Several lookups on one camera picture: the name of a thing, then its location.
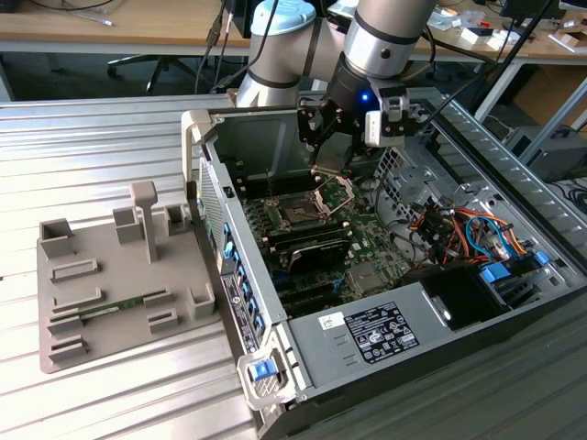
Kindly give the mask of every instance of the black cable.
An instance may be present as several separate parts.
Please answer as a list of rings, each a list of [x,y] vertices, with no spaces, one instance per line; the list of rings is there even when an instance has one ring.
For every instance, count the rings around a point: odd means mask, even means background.
[[[481,93],[479,93],[479,96],[477,96],[477,98],[475,99],[475,102],[472,104],[471,108],[469,109],[472,114],[474,114],[479,109],[479,107],[481,107],[481,104],[483,103],[485,96],[492,90],[492,88],[500,80],[500,78],[504,74],[505,70],[510,66],[510,64],[512,63],[514,58],[517,56],[517,53],[520,51],[520,49],[522,49],[522,46],[524,46],[524,43],[526,43],[528,38],[532,35],[532,32],[534,32],[534,29],[536,29],[536,27],[538,26],[538,23],[540,23],[540,20],[548,12],[548,10],[550,9],[550,7],[552,6],[552,4],[554,2],[555,2],[555,0],[546,0],[544,2],[544,5],[542,6],[542,9],[540,10],[540,12],[534,18],[532,18],[532,21],[530,21],[530,24],[526,27],[526,29],[524,29],[524,32],[520,36],[520,39],[514,44],[514,47],[512,48],[512,50],[510,50],[510,52],[507,54],[507,57],[505,58],[504,62],[501,63],[499,65],[499,67],[497,68],[497,72],[495,73],[493,78],[489,81],[489,83],[486,85],[484,90]]]
[[[202,75],[202,69],[205,66],[205,62],[210,55],[210,50],[217,44],[218,39],[220,38],[220,32],[222,32],[222,14],[224,12],[224,8],[227,4],[227,0],[222,0],[220,4],[220,10],[218,11],[218,15],[214,19],[210,30],[208,31],[208,36],[205,39],[206,47],[204,52],[204,57],[200,61],[200,65],[198,66],[198,72],[195,75],[195,87],[194,93],[198,94],[198,84],[200,83],[200,76]]]
[[[216,74],[214,75],[214,84],[212,85],[212,88],[214,88],[214,86],[216,86],[218,84],[218,78],[220,76],[220,67],[222,66],[222,61],[224,60],[224,52],[227,49],[227,43],[228,43],[228,36],[230,35],[230,26],[232,26],[232,17],[234,15],[235,12],[235,4],[236,4],[236,0],[233,0],[232,2],[232,7],[230,8],[230,15],[228,16],[228,23],[227,23],[227,31],[226,31],[226,35],[224,36],[224,41],[222,42],[222,50],[220,50],[220,57],[218,57],[218,65],[216,66]]]
[[[502,45],[502,49],[497,54],[497,59],[495,60],[495,62],[499,62],[499,59],[502,58],[502,54],[504,53],[505,46],[507,46],[507,41],[510,39],[512,29],[514,28],[514,23],[515,23],[515,20],[512,19],[512,24],[510,25],[510,28],[507,29],[507,35],[505,36],[504,44]]]
[[[432,120],[437,117],[440,112],[442,112],[442,110],[445,109],[445,107],[447,105],[450,104],[450,102],[455,99],[459,94],[461,94],[465,89],[467,89],[468,87],[472,86],[473,84],[475,84],[475,82],[479,81],[480,79],[482,79],[485,75],[489,74],[491,72],[491,70],[487,71],[487,72],[483,72],[481,71],[479,75],[474,76],[473,78],[471,78],[470,80],[468,80],[466,83],[464,83],[455,93],[453,93],[451,96],[449,96],[447,99],[444,100],[444,102],[439,105],[437,107],[437,109],[432,112],[432,114],[426,118],[426,120],[422,123],[420,123],[421,127],[425,127],[428,124],[430,124],[430,122],[432,122]]]
[[[273,7],[271,8],[271,13],[269,15],[269,21],[267,22],[267,27],[265,28],[265,33],[263,34],[263,39],[260,41],[259,50],[257,51],[257,55],[255,58],[250,61],[247,65],[243,66],[242,68],[238,69],[236,73],[233,73],[228,78],[226,78],[222,83],[215,85],[212,87],[210,93],[215,92],[218,89],[224,89],[228,87],[235,79],[242,73],[246,72],[253,64],[255,64],[259,58],[261,53],[263,52],[263,48],[265,47],[265,41],[267,41],[267,36],[269,35],[269,29],[271,28],[271,23],[273,22],[273,17],[275,17],[275,11],[277,10],[277,4],[279,0],[275,0],[273,3]]]
[[[497,15],[499,15],[499,14],[501,14],[501,13],[502,13],[502,11],[501,11],[501,10],[497,11],[497,10],[493,9],[489,3],[488,3],[488,4],[486,4],[486,6],[487,6],[487,9],[489,9],[490,11],[494,12],[494,13],[495,13],[495,14],[497,14]]]
[[[112,3],[115,0],[106,0],[104,2],[96,3],[94,5],[79,6],[79,7],[57,7],[57,6],[44,5],[41,2],[37,2],[36,0],[28,0],[28,1],[34,5],[44,7],[45,9],[50,9],[52,11],[74,12],[74,11],[85,11],[87,9],[94,9],[95,7],[108,5],[109,3]]]
[[[424,37],[424,39],[428,40],[428,36],[426,34],[423,34],[423,37]],[[471,58],[474,58],[475,60],[480,60],[480,61],[486,62],[488,64],[491,64],[491,65],[495,64],[495,60],[492,60],[491,58],[486,57],[485,55],[481,55],[479,53],[471,52],[470,50],[466,50],[466,49],[459,48],[457,46],[453,46],[452,44],[445,43],[444,41],[440,41],[439,39],[434,38],[434,43],[437,46],[439,46],[440,48],[452,50],[453,52],[460,53],[461,55],[465,55],[467,57],[471,57]]]

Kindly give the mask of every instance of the chair leg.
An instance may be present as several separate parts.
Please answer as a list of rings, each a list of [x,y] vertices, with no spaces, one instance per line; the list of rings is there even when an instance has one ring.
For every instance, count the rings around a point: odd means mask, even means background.
[[[108,62],[108,76],[113,80],[117,78],[116,76],[116,67],[125,66],[128,64],[136,64],[138,62],[146,62],[146,61],[159,61],[159,55],[133,55],[132,57],[126,57],[122,60],[112,60]]]
[[[185,64],[181,60],[178,60],[176,58],[171,58],[171,59],[168,59],[167,62],[169,62],[171,66],[177,67],[180,71],[187,73],[192,78],[195,78],[195,76],[197,75],[196,70],[192,69],[190,66],[188,66],[187,64]]]
[[[150,81],[147,84],[147,93],[152,94],[153,90],[155,89],[155,84],[159,79],[159,75],[161,75],[161,71],[163,70],[164,61],[159,60],[157,66],[155,66],[155,71],[153,72],[152,76],[150,77]]]

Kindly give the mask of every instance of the metal table leg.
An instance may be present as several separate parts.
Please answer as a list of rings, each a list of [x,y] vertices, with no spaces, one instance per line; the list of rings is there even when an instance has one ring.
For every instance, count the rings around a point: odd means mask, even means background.
[[[565,104],[563,104],[559,111],[548,121],[548,123],[542,128],[540,133],[534,138],[532,143],[528,145],[528,148],[524,150],[524,153],[520,156],[520,161],[527,164],[534,155],[539,151],[542,143],[549,139],[552,134],[560,127],[562,121],[572,112],[577,106],[587,97],[587,78],[583,80],[581,85],[577,87],[577,90],[570,96]]]
[[[575,130],[581,130],[581,127],[583,127],[585,124],[587,124],[587,110],[585,110],[581,116],[579,116],[577,120],[572,123],[571,128]]]
[[[14,101],[14,99],[15,97],[12,95],[10,84],[6,78],[2,64],[0,64],[0,103]]]
[[[515,78],[515,76],[520,71],[523,65],[524,63],[522,62],[512,62],[507,67],[507,69],[505,69],[502,77],[499,79],[497,84],[492,88],[492,90],[487,94],[487,96],[483,100],[483,103],[475,113],[475,119],[477,119],[480,122],[483,122],[485,117],[489,115],[489,112],[492,111],[493,107],[495,106],[499,98],[501,98],[502,94],[504,94],[505,89],[507,89],[507,86],[510,85],[510,83]]]

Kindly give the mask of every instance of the warning label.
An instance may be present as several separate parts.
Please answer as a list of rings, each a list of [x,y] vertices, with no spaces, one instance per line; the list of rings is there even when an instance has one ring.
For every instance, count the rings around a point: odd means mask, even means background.
[[[346,316],[345,322],[370,364],[419,345],[395,302]]]

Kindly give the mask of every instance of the wire bundle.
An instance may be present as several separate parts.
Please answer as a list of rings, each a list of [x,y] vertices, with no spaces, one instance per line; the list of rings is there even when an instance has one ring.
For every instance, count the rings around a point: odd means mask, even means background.
[[[446,211],[450,211],[450,215],[442,214]],[[412,234],[417,232],[427,239],[431,248],[434,249],[431,255],[437,263],[447,264],[458,259],[481,264],[500,259],[485,247],[488,242],[492,243],[491,240],[482,241],[483,236],[489,238],[486,236],[486,227],[491,228],[498,236],[508,258],[516,258],[527,253],[517,240],[511,225],[492,214],[480,213],[468,208],[428,206],[409,226],[409,229]]]

